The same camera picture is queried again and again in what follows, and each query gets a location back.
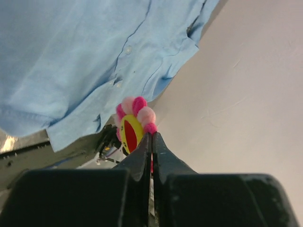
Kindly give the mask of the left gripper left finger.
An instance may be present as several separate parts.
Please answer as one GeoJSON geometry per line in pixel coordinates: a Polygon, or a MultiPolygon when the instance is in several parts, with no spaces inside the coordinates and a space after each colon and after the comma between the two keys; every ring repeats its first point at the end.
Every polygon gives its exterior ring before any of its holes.
{"type": "Polygon", "coordinates": [[[146,227],[151,135],[111,169],[32,170],[0,214],[3,227],[146,227]]]}

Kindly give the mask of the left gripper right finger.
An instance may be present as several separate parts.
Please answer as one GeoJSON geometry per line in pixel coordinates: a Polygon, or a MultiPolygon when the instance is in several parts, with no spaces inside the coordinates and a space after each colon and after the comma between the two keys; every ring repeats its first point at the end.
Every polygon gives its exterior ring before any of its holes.
{"type": "Polygon", "coordinates": [[[152,138],[155,214],[162,227],[297,227],[288,196],[268,174],[199,174],[152,138]]]}

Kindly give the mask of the pink flower smiley brooch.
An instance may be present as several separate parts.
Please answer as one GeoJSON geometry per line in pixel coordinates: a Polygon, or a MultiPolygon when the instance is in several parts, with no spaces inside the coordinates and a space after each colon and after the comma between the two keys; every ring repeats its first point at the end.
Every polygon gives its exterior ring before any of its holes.
{"type": "Polygon", "coordinates": [[[157,132],[156,114],[142,97],[126,97],[117,107],[116,135],[125,156],[131,154],[147,133],[157,132]]]}

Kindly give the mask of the light blue button shirt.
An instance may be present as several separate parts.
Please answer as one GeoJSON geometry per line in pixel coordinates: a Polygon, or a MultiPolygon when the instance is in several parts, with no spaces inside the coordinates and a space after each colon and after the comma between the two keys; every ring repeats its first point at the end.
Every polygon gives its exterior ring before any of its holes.
{"type": "Polygon", "coordinates": [[[198,51],[216,0],[3,0],[0,128],[54,151],[102,130],[127,96],[154,100],[198,51]]]}

